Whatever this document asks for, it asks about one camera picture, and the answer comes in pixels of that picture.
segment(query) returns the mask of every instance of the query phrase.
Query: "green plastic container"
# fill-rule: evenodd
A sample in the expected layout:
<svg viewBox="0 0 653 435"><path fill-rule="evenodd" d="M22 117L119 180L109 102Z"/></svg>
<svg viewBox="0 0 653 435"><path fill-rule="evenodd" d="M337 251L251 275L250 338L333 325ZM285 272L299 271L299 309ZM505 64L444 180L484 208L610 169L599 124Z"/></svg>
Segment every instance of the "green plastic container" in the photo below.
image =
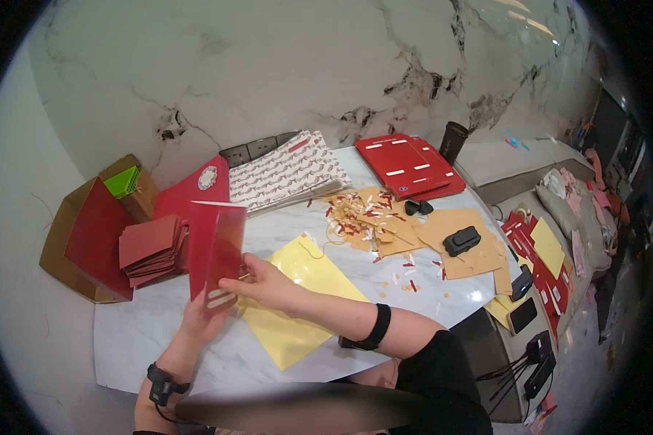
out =
<svg viewBox="0 0 653 435"><path fill-rule="evenodd" d="M123 198L128 194L132 194L133 191L136 190L139 175L140 169L138 169L138 166L133 166L132 168L124 170L122 173L107 179L104 182L104 186L109 189L114 198Z"/></svg>

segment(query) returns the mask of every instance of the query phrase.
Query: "electrical outlet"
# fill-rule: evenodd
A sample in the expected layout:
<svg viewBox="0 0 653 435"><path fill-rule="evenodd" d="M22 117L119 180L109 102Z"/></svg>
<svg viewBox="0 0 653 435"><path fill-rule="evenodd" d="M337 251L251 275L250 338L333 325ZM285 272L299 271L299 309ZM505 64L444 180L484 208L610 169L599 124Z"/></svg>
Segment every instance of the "electrical outlet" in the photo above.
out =
<svg viewBox="0 0 653 435"><path fill-rule="evenodd" d="M278 136L276 136L276 144L278 146L281 146L288 142L290 139L296 137L300 133L300 130L295 130L294 132L289 132L289 133L281 133Z"/></svg>
<svg viewBox="0 0 653 435"><path fill-rule="evenodd" d="M222 150L220 155L223 156L225 160L227 160L227 165L230 168L235 168L243 163L248 163L251 161L249 150L244 144L228 148L227 150Z"/></svg>
<svg viewBox="0 0 653 435"><path fill-rule="evenodd" d="M246 144L246 149L249 151L249 156L252 160L257 159L276 148L278 148L278 144L276 143L275 136L259 139L258 141Z"/></svg>

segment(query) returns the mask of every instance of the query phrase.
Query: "black shirt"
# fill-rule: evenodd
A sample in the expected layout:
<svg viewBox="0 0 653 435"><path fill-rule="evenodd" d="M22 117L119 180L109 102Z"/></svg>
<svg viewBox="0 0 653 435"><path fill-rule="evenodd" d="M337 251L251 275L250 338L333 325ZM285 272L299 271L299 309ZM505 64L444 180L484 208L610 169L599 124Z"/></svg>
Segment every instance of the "black shirt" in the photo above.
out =
<svg viewBox="0 0 653 435"><path fill-rule="evenodd" d="M493 434L467 355L450 331L436 332L423 349L401 362L397 389L425 397L436 412L426 421L390 429L391 435Z"/></svg>

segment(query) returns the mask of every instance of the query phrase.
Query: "marble table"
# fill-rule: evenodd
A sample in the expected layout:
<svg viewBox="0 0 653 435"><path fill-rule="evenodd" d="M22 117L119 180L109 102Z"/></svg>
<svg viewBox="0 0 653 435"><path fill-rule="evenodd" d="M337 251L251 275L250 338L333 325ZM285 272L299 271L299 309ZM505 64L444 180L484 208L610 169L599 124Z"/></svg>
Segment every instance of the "marble table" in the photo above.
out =
<svg viewBox="0 0 653 435"><path fill-rule="evenodd" d="M354 187L379 186L373 172L354 148L335 150L334 154L354 183ZM461 194L430 202L436 209L475 207L484 224L501 236L497 225L485 212L478 197L465 190ZM244 250L268 257L303 231L309 232L319 246L327 240L326 207L314 201L294 204L252 217L246 223ZM506 247L510 276L520 275L517 263ZM373 302L405 308L435 319L450 328L483 307L495 295L492 273L443 281L433 260L440 256L431 248L414 252L416 273L404 277L401 255L373 264L374 255L347 246L326 245L324 252L363 294ZM403 291L391 282L392 273L413 278L418 292ZM389 286L383 283L390 280ZM95 370L99 385L137 393L148 365L164 351L181 320L189 298L189 278L183 275L135 291L131 302L97 305L95 309ZM200 359L192 393L215 388L288 381L330 381L383 363L389 358L376 352L341 349L333 336L322 346L285 371L280 371L244 319L233 309L224 329Z"/></svg>

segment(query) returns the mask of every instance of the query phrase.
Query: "thermos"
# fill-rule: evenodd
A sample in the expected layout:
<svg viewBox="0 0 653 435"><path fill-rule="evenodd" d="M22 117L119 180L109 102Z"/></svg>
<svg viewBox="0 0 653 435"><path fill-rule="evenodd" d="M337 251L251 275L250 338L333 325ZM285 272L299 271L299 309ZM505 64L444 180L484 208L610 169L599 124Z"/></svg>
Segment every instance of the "thermos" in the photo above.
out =
<svg viewBox="0 0 653 435"><path fill-rule="evenodd" d="M445 126L445 135L440 144L440 155L443 156L450 165L453 165L461 151L461 146L464 145L464 141L466 141L468 137L468 129L460 124L450 121Z"/></svg>

